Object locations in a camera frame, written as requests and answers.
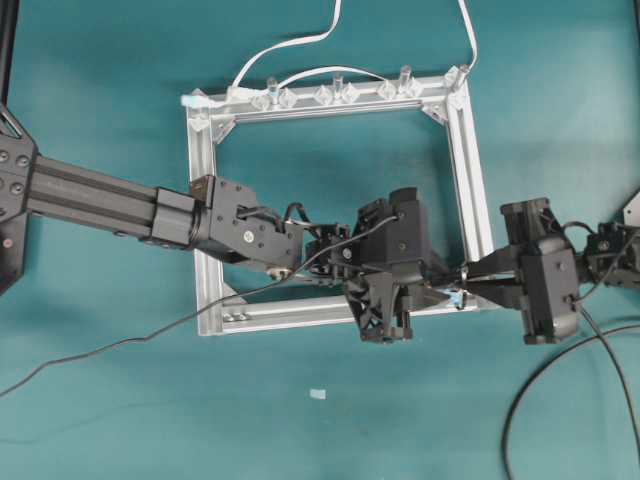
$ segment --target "green surface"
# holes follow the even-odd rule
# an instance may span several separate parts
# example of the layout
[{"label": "green surface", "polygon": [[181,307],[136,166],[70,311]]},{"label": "green surface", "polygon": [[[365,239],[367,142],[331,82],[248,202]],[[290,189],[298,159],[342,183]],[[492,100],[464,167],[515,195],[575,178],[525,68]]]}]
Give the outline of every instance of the green surface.
[{"label": "green surface", "polygon": [[[562,220],[609,220],[640,187],[638,44],[630,0],[474,0],[472,77],[496,244],[498,207],[540,195]],[[327,41],[274,53],[271,74],[353,64],[395,75],[467,59],[454,0],[348,1]],[[227,85],[242,62],[324,28],[330,2],[24,0],[10,105],[47,155],[184,189],[179,95]],[[243,126],[224,175],[320,219],[414,183],[434,242],[459,254],[446,143],[411,113]],[[0,384],[35,364],[140,335],[194,306],[191,255],[36,219],[28,270],[0,302]],[[260,279],[230,273],[238,284]],[[640,296],[602,291],[601,321]],[[218,339],[185,326],[146,346],[51,369],[0,400],[2,478],[501,478],[499,430],[524,377],[556,347],[525,347],[515,312],[430,317],[413,342],[363,345],[355,327]],[[613,340],[640,396],[633,336]],[[603,349],[574,354],[515,422],[518,479],[638,474],[622,392]],[[328,398],[309,398],[324,388]]]}]

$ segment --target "screw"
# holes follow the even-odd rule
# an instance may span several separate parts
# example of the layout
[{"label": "screw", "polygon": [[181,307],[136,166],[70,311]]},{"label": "screw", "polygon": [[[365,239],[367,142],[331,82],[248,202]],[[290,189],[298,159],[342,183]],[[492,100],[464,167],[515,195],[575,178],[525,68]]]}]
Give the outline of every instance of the screw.
[{"label": "screw", "polygon": [[29,165],[29,157],[20,155],[18,158],[16,158],[16,165],[21,168],[27,168],[27,166]]},{"label": "screw", "polygon": [[11,185],[11,188],[9,191],[14,195],[20,195],[23,190],[24,190],[24,185],[22,185],[21,183],[14,183],[13,185]]}]

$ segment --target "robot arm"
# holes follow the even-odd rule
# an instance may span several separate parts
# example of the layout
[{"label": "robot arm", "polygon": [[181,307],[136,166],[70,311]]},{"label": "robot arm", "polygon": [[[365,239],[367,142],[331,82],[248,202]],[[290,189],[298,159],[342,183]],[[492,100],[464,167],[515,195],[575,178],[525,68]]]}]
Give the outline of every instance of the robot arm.
[{"label": "robot arm", "polygon": [[526,344],[557,343],[576,333],[580,284],[640,288],[640,228],[603,223],[576,253],[548,199],[504,205],[501,213],[509,245],[466,265],[455,283],[520,310]]},{"label": "robot arm", "polygon": [[[290,212],[282,219],[250,188],[221,177],[197,179],[184,194],[47,158],[2,105],[0,114],[0,293],[23,273],[30,214],[168,249],[198,249],[276,279],[302,265],[305,230],[314,236],[307,258],[350,238],[347,225],[294,222]],[[390,217],[395,221],[360,238]],[[429,284],[447,269],[431,250],[417,190],[401,189],[360,209],[355,235],[348,248],[329,249],[309,266],[314,281],[343,285],[362,340],[411,338],[409,312],[448,299]]]}]

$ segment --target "rectangular frame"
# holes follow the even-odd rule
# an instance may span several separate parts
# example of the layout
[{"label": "rectangular frame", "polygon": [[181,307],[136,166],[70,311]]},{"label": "rectangular frame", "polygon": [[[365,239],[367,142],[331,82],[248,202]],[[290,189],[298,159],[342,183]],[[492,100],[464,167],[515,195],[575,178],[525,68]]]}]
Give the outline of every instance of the rectangular frame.
[{"label": "rectangular frame", "polygon": [[[420,109],[447,130],[465,257],[467,261],[479,260],[490,254],[494,247],[469,87],[466,78],[460,80],[459,69],[452,67],[442,76],[412,79],[410,90],[403,90],[399,80],[358,82],[347,87],[357,92],[356,98],[352,96],[349,102],[337,95],[330,102],[319,100],[319,91],[335,94],[332,87],[292,88],[287,90],[293,93],[296,101],[290,108],[282,107],[277,100],[265,106],[256,103],[255,96],[207,96],[196,90],[183,97],[187,114],[189,177],[195,180],[203,175],[216,175],[216,145],[242,123]],[[224,283],[222,262],[199,251],[194,252],[194,260],[198,309],[235,293]],[[466,305],[464,311],[495,308],[492,303],[473,296],[468,297]],[[411,315],[459,312],[456,302],[451,300]],[[199,315],[198,334],[224,335],[352,321],[353,316],[342,296],[263,303],[236,299]]]}]

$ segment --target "cable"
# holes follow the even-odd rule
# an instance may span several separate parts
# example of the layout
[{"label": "cable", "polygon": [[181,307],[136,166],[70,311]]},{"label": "cable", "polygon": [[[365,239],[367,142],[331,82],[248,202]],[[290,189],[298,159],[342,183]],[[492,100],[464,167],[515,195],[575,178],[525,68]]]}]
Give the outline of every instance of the cable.
[{"label": "cable", "polygon": [[[291,221],[291,215],[293,215],[294,210],[298,212],[298,215],[300,216],[300,219],[302,220],[302,222],[298,223],[298,222]],[[304,209],[304,205],[300,202],[290,203],[289,206],[287,207],[287,210],[285,211],[285,214],[284,214],[284,223],[287,223],[287,222],[297,223],[298,225],[301,225],[302,223],[304,223],[307,228],[307,231],[311,235],[313,235],[313,238],[315,238],[316,240],[320,238],[320,235],[318,234],[318,232],[316,232],[316,229],[312,227],[313,223],[309,219],[309,216],[307,215],[307,211]]]},{"label": "cable", "polygon": [[[635,331],[635,330],[640,330],[640,325],[630,325],[626,327],[618,327],[611,330],[607,330],[605,332],[602,332],[602,337],[608,337],[610,335],[617,335],[619,333],[625,333],[625,332]],[[558,360],[560,360],[561,358],[565,357],[566,355],[568,355],[569,353],[575,350],[578,350],[584,346],[591,344],[592,342],[595,342],[596,340],[600,340],[600,338],[597,335],[586,338],[576,343],[575,345],[572,345],[571,347],[561,351],[560,353],[553,356],[552,358],[546,360],[545,362],[542,363],[542,365],[540,365],[538,368],[535,369],[535,371],[524,382],[522,387],[520,387],[520,390],[518,390],[518,393],[514,397],[513,402],[511,402],[509,411],[507,413],[507,417],[505,418],[505,422],[502,427],[502,437],[500,441],[500,448],[502,452],[502,463],[503,463],[508,480],[514,480],[515,478],[513,475],[513,470],[511,469],[511,462],[509,460],[509,435],[511,434],[513,419],[515,417],[516,412],[518,411],[518,407],[520,406],[522,399],[529,391],[529,388],[542,376],[542,374],[544,374],[549,368],[555,365],[558,362]]]},{"label": "cable", "polygon": [[458,0],[458,5],[460,6],[462,20],[464,21],[464,27],[467,30],[467,36],[469,37],[469,45],[471,46],[471,63],[469,64],[469,70],[467,71],[468,76],[478,61],[478,40],[476,39],[476,32],[473,29],[473,23],[471,22],[471,15],[469,15],[466,0]]},{"label": "cable", "polygon": [[613,366],[615,367],[616,372],[618,372],[618,377],[620,378],[620,383],[622,384],[622,389],[624,390],[624,396],[625,396],[625,399],[627,400],[627,406],[629,407],[629,416],[631,417],[631,425],[633,426],[633,434],[636,440],[638,465],[640,466],[640,429],[638,427],[638,417],[636,415],[633,396],[631,395],[631,390],[629,389],[629,384],[627,383],[627,379],[625,377],[624,371],[620,366],[620,361],[618,360],[618,356],[613,351],[613,348],[611,348],[611,344],[609,343],[609,341],[605,338],[604,335],[602,335],[602,330],[600,330],[600,327],[598,326],[598,324],[593,320],[593,317],[589,314],[589,312],[587,312],[586,309],[579,308],[579,310],[582,316],[585,318],[585,320],[589,322],[589,325],[591,326],[594,333],[598,336],[598,338],[602,342],[602,345],[604,345],[604,348],[607,349],[607,353],[611,358],[611,363],[613,363]]},{"label": "cable", "polygon": [[269,48],[265,48],[264,50],[256,53],[253,57],[249,59],[249,61],[247,61],[247,63],[244,64],[240,72],[238,72],[238,75],[236,75],[236,78],[233,80],[233,83],[231,84],[231,86],[238,87],[240,85],[240,82],[242,82],[242,79],[244,78],[244,76],[249,71],[249,69],[253,66],[253,64],[256,63],[260,59],[260,57],[271,52],[272,50],[277,50],[279,48],[293,47],[296,45],[304,45],[306,43],[320,42],[325,38],[327,38],[329,35],[331,35],[331,33],[335,30],[336,26],[338,25],[338,21],[340,20],[341,7],[342,7],[342,0],[335,0],[335,4],[333,8],[333,21],[331,22],[331,26],[326,32],[318,35],[308,35],[306,37],[299,37],[299,38],[293,38],[291,40],[286,40],[284,42],[277,43]]},{"label": "cable", "polygon": [[362,68],[344,67],[342,65],[331,65],[329,67],[311,68],[309,70],[304,70],[302,72],[291,75],[289,78],[280,82],[278,84],[278,88],[284,88],[288,85],[291,85],[293,82],[302,80],[303,78],[313,77],[315,75],[322,75],[325,73],[332,73],[332,72],[359,73],[362,75],[367,75],[369,77],[375,78],[377,80],[383,80],[383,81],[387,80],[385,77],[382,77],[377,73],[373,73],[373,72],[370,72],[369,70],[364,70]]},{"label": "cable", "polygon": [[367,235],[379,230],[380,228],[382,228],[384,225],[386,225],[389,222],[392,222],[394,220],[397,220],[398,217],[395,216],[391,216],[391,217],[387,217],[383,220],[381,220],[380,222],[378,222],[375,226],[371,227],[369,230],[367,230],[366,232],[362,232],[358,235],[354,235],[351,238],[347,238],[346,240],[343,240],[341,242],[338,242],[334,245],[329,245],[328,247],[323,248],[322,250],[320,250],[319,252],[317,252],[316,254],[312,255],[311,257],[309,257],[307,260],[305,260],[298,268],[296,268],[293,272],[291,272],[291,274],[288,277],[283,278],[282,280],[278,280],[277,282],[273,282],[270,283],[269,285],[265,285],[263,287],[260,288],[256,288],[253,290],[249,290],[247,292],[244,293],[236,293],[233,295],[228,295],[226,297],[220,298],[214,302],[211,302],[207,305],[205,305],[204,307],[202,307],[200,310],[190,313],[189,315],[186,315],[182,318],[179,318],[178,320],[169,323],[168,325],[165,325],[162,328],[159,328],[158,330],[155,330],[154,332],[151,332],[149,335],[145,336],[145,337],[133,337],[133,338],[125,338],[123,340],[118,340],[117,342],[114,343],[110,343],[108,345],[104,345],[100,348],[97,348],[95,350],[91,350],[89,352],[85,352],[85,353],[80,353],[78,355],[72,355],[69,357],[63,357],[63,358],[58,358],[55,360],[49,360],[47,362],[44,362],[42,364],[40,364],[38,367],[36,367],[35,369],[33,369],[31,371],[31,373],[29,373],[26,377],[24,377],[22,380],[20,380],[18,383],[16,383],[15,385],[12,385],[11,387],[0,391],[0,398],[8,395],[9,393],[17,390],[18,388],[22,387],[23,385],[25,385],[27,382],[29,382],[30,380],[33,379],[33,377],[35,377],[38,373],[40,373],[42,370],[44,370],[47,367],[51,367],[53,365],[60,365],[63,363],[69,363],[69,362],[74,362],[77,360],[84,360],[87,359],[89,357],[93,357],[94,355],[98,355],[100,353],[106,352],[108,350],[113,350],[117,347],[120,347],[122,345],[126,345],[128,343],[146,343],[149,342],[151,340],[153,340],[154,338],[156,338],[159,335],[162,335],[165,332],[168,332],[169,330],[174,329],[175,327],[177,327],[178,325],[181,325],[183,323],[188,322],[189,320],[192,320],[194,318],[196,318],[198,315],[200,315],[201,313],[206,312],[207,310],[215,307],[216,305],[219,305],[223,302],[226,302],[228,300],[232,300],[235,298],[244,298],[244,297],[248,297],[251,295],[256,295],[258,293],[262,293],[265,292],[267,290],[270,290],[274,287],[277,287],[279,285],[282,285],[286,282],[288,282],[289,280],[295,278],[295,276],[300,273],[302,270],[306,269],[309,265],[311,265],[318,257],[324,255],[325,253],[333,250],[334,248],[341,248],[344,247],[345,245],[348,245],[349,243],[355,242],[356,240],[360,240],[363,237],[366,237]]},{"label": "cable", "polygon": [[609,275],[611,275],[611,273],[613,273],[613,271],[616,269],[616,267],[618,266],[618,261],[622,258],[622,256],[624,255],[624,253],[627,251],[627,249],[631,246],[631,244],[633,243],[633,241],[638,237],[638,234],[640,234],[640,229],[636,229],[633,231],[633,233],[631,233],[629,240],[627,240],[627,243],[624,244],[624,246],[622,247],[622,249],[620,250],[620,252],[615,256],[615,258],[613,259],[613,261],[611,262],[611,265],[609,265],[609,268],[607,269],[607,271],[605,272],[605,274],[600,277],[600,280],[598,280],[596,282],[596,284],[591,287],[591,289],[585,293],[583,296],[578,297],[574,303],[582,303],[584,300],[586,300],[588,297],[590,297],[591,295],[593,295],[593,292],[595,292],[603,283],[604,281],[607,279],[607,277],[609,277]]},{"label": "cable", "polygon": [[567,222],[564,225],[562,225],[562,233],[565,232],[565,230],[569,229],[569,228],[582,228],[584,230],[586,230],[587,232],[589,232],[591,235],[596,235],[596,232],[586,223],[584,222]]}]

